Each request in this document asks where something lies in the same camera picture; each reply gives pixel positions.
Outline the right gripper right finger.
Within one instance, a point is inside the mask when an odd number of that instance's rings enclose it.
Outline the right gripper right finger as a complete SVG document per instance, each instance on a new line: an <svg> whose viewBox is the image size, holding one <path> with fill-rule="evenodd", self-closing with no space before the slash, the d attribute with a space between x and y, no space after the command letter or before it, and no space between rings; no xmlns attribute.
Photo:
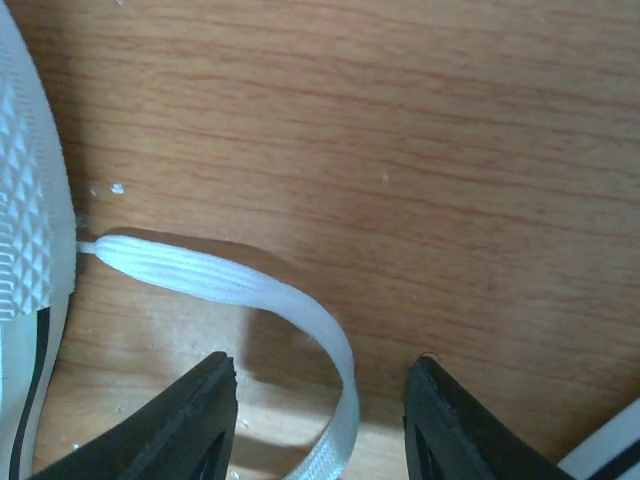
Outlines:
<svg viewBox="0 0 640 480"><path fill-rule="evenodd" d="M428 356L419 357L408 371L404 431L411 480L571 477Z"/></svg>

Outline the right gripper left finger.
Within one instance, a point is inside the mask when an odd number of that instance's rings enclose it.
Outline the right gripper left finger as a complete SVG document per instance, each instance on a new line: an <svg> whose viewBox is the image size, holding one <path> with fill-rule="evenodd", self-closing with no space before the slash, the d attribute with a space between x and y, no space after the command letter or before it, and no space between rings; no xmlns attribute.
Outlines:
<svg viewBox="0 0 640 480"><path fill-rule="evenodd" d="M35 479L224 479L238 412L233 359L214 352L126 420Z"/></svg>

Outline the black canvas sneaker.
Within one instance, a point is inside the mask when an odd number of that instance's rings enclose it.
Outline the black canvas sneaker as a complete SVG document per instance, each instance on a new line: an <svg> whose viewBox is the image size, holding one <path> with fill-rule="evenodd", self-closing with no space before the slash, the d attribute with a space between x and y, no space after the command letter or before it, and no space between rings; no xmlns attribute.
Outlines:
<svg viewBox="0 0 640 480"><path fill-rule="evenodd" d="M575 479L639 480L640 401L583 441L558 467Z"/></svg>
<svg viewBox="0 0 640 480"><path fill-rule="evenodd" d="M1 476L32 473L76 276L76 216L33 59L1 8Z"/></svg>

